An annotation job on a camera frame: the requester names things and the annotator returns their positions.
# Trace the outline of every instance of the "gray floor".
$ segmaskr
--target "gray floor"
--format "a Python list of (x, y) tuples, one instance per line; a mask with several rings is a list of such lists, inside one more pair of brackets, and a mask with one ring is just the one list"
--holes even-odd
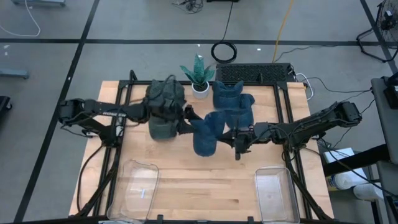
[[(91, 26), (91, 39), (219, 39), (229, 13), (227, 2), (205, 3), (202, 12), (184, 14), (170, 5), (172, 0), (101, 0)], [(379, 0), (367, 0), (376, 14)], [(41, 39), (78, 39), (83, 32), (93, 0), (68, 0), (67, 7), (34, 5), (32, 14), (41, 26)], [(274, 40), (288, 0), (242, 0), (234, 5), (227, 39)], [(21, 34), (36, 32), (23, 6), (0, 2), (0, 25)], [(359, 1), (301, 0), (294, 3), (282, 40), (354, 40), (370, 28)], [(0, 30), (0, 38), (12, 38)], [(374, 34), (366, 37), (376, 41)], [(0, 67), (27, 69), (30, 79), (0, 78), (0, 95), (8, 95), (14, 108), (0, 128), (0, 223), (13, 221), (26, 184), (40, 151), (55, 104), (77, 44), (0, 43)], [(281, 45), (279, 53), (297, 46)], [(103, 80), (126, 79), (134, 69), (138, 79), (164, 79), (173, 73), (186, 80), (179, 65), (191, 65), (196, 53), (207, 64), (215, 63), (211, 45), (86, 44), (78, 62), (67, 98), (96, 98)], [(270, 62), (274, 46), (237, 45), (235, 63)], [(380, 47), (366, 47), (383, 56)], [(230, 49), (220, 46), (216, 54), (227, 58)], [(279, 62), (290, 62), (296, 72), (320, 77), (334, 90), (366, 90), (370, 79), (391, 75), (388, 64), (363, 55), (359, 47), (324, 47), (295, 51)], [(330, 93), (311, 80), (315, 96), (309, 101), (312, 113), (351, 95)], [(352, 101), (360, 110), (373, 99), (365, 93)], [(328, 132), (326, 140), (337, 142), (345, 129)], [(339, 144), (364, 151), (384, 142), (375, 105), (364, 114)], [(59, 130), (30, 201), (25, 221), (63, 218), (68, 215), (86, 140)], [(372, 223), (370, 203), (355, 200), (351, 192), (331, 194), (335, 217), (347, 222)]]

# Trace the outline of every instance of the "transparent plastic container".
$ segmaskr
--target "transparent plastic container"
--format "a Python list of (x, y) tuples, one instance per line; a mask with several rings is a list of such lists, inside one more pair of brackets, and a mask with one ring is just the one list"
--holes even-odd
[(110, 220), (141, 224), (147, 220), (154, 199), (159, 169), (153, 164), (126, 161), (118, 188), (106, 215)]
[(288, 169), (258, 169), (256, 188), (263, 223), (300, 223), (299, 208)]

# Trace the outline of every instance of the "blue towel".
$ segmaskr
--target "blue towel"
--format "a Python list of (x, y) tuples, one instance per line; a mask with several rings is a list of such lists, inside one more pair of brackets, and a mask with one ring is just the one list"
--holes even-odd
[(192, 120), (193, 150), (199, 156), (211, 156), (216, 152), (217, 137), (221, 136), (225, 126), (225, 113), (211, 112), (204, 120)]
[(225, 110), (226, 125), (230, 129), (247, 128), (254, 123), (253, 110), (254, 97), (250, 94), (241, 94), (239, 108)]
[(220, 81), (213, 83), (213, 106), (221, 109), (239, 108), (240, 95), (243, 90), (243, 81), (238, 82), (235, 86), (225, 86)]

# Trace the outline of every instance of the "white cable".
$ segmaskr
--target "white cable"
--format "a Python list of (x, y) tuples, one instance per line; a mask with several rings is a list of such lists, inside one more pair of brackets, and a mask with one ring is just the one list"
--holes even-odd
[(312, 90), (310, 81), (309, 81), (309, 80), (307, 79), (307, 77), (306, 77), (304, 74), (302, 74), (302, 73), (297, 73), (296, 76), (297, 76), (297, 75), (302, 75), (302, 76), (304, 77), (305, 81), (307, 82), (308, 87), (310, 88), (310, 91), (311, 91), (311, 96), (310, 96), (309, 98), (307, 98), (307, 100), (311, 100), (311, 98), (313, 97), (313, 90)]
[(37, 34), (36, 34), (36, 35), (15, 34), (15, 33), (13, 33), (13, 32), (10, 32), (10, 31), (6, 30), (6, 29), (3, 28), (1, 25), (0, 25), (0, 28), (1, 28), (2, 30), (4, 30), (5, 32), (7, 32), (8, 34), (15, 35), (15, 36), (17, 36), (17, 37), (37, 37), (37, 36), (39, 36), (39, 34), (40, 34), (40, 32), (41, 32), (42, 30), (40, 29), (40, 26), (37, 24), (36, 20), (33, 18), (32, 14), (30, 13), (29, 7), (27, 7), (27, 0), (25, 0), (25, 6), (26, 6), (27, 12), (28, 12), (29, 15), (30, 15), (30, 18), (32, 18), (32, 21), (36, 24), (37, 29), (39, 30), (39, 31), (37, 31)]

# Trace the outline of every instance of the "wood plank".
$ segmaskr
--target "wood plank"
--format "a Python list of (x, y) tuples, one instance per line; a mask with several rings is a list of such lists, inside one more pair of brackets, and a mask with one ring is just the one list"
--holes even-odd
[[(310, 115), (302, 83), (288, 83), (288, 86), (294, 119)], [(117, 87), (118, 82), (103, 82), (98, 100), (114, 102)], [(146, 87), (134, 85), (131, 100), (143, 98)], [(252, 106), (255, 122), (278, 122), (272, 87), (245, 86), (243, 93), (250, 93), (256, 99)], [(208, 98), (198, 100), (193, 97), (190, 86), (186, 86), (185, 94), (187, 101), (200, 116), (204, 117), (214, 110), (212, 92)], [(286, 121), (282, 92), (280, 97)], [(103, 123), (109, 123), (111, 120), (100, 116), (96, 119)], [(119, 170), (130, 160), (155, 164), (159, 168), (160, 179), (148, 217), (156, 219), (158, 214), (163, 214), (165, 219), (173, 220), (247, 220), (248, 216), (253, 216), (255, 220), (260, 220), (254, 173), (265, 166), (284, 167), (281, 158), (282, 147), (272, 143), (255, 145), (251, 147), (252, 153), (243, 155), (240, 161), (235, 161), (234, 150), (222, 142), (217, 144), (213, 156), (196, 155), (192, 148), (192, 137), (192, 134), (186, 134), (169, 141), (157, 142), (150, 138), (147, 124), (127, 128), (125, 131)], [(83, 161), (98, 148), (99, 144), (99, 139), (88, 140)], [(315, 141), (310, 141), (307, 146), (315, 151), (318, 150)], [(98, 185), (103, 152), (90, 161), (83, 174), (80, 199), (82, 205), (91, 197)], [(301, 151), (301, 155), (307, 189), (326, 214), (333, 216), (319, 156), (305, 150)], [(106, 201), (107, 195), (105, 192), (103, 202)], [(297, 199), (303, 217), (302, 199), (298, 190)], [(101, 212), (104, 213), (104, 206), (101, 207)], [(76, 194), (70, 209), (70, 214), (74, 213), (76, 213)]]

